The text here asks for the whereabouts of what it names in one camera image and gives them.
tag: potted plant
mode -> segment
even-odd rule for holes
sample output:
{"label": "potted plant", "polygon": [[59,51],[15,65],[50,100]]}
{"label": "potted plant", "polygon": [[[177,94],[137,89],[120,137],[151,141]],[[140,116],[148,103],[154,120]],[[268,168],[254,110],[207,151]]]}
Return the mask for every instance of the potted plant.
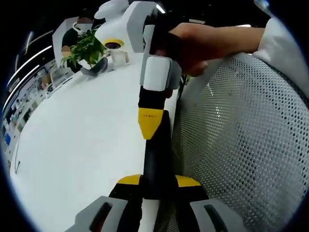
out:
{"label": "potted plant", "polygon": [[87,70],[92,70],[103,58],[105,47],[95,37],[98,26],[88,30],[85,34],[79,36],[76,45],[70,47],[70,55],[62,58],[61,62],[70,61],[75,67],[79,63]]}

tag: green leaves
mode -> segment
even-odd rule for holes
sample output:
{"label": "green leaves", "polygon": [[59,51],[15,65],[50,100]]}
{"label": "green leaves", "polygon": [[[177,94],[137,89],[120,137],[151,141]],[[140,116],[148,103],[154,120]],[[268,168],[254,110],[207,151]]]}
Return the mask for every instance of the green leaves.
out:
{"label": "green leaves", "polygon": [[61,63],[64,65],[65,62],[71,62],[76,67],[76,64],[84,59],[91,67],[95,65],[105,50],[103,44],[95,37],[97,29],[98,26],[80,36],[78,43],[70,47],[71,55],[62,58]]}

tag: white sleeve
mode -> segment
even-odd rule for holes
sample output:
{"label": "white sleeve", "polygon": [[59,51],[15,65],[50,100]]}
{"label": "white sleeve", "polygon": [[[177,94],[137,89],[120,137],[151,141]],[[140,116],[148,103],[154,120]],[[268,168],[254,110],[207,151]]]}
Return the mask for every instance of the white sleeve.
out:
{"label": "white sleeve", "polygon": [[309,98],[309,73],[303,55],[286,27],[276,18],[266,25],[253,56],[286,75]]}

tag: white table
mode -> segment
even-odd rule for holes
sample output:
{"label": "white table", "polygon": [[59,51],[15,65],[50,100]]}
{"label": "white table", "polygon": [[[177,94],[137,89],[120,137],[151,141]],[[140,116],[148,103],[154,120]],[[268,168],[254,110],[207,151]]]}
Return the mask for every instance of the white table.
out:
{"label": "white table", "polygon": [[[108,196],[119,179],[143,173],[141,56],[136,64],[96,78],[76,73],[40,104],[22,130],[16,159],[21,163],[15,174],[12,162],[11,179],[41,231],[66,230],[78,212]],[[172,123],[176,98],[174,91],[165,105]],[[157,201],[143,203],[140,231],[151,231],[157,207]]]}

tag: perforated mesh surface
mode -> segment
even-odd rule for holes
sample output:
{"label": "perforated mesh surface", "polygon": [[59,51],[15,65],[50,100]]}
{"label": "perforated mesh surface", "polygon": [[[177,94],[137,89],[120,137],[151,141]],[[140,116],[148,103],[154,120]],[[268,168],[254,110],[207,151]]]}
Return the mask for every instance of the perforated mesh surface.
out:
{"label": "perforated mesh surface", "polygon": [[175,121],[184,175],[238,212],[250,231],[279,231],[309,186],[309,111],[285,78],[239,54]]}

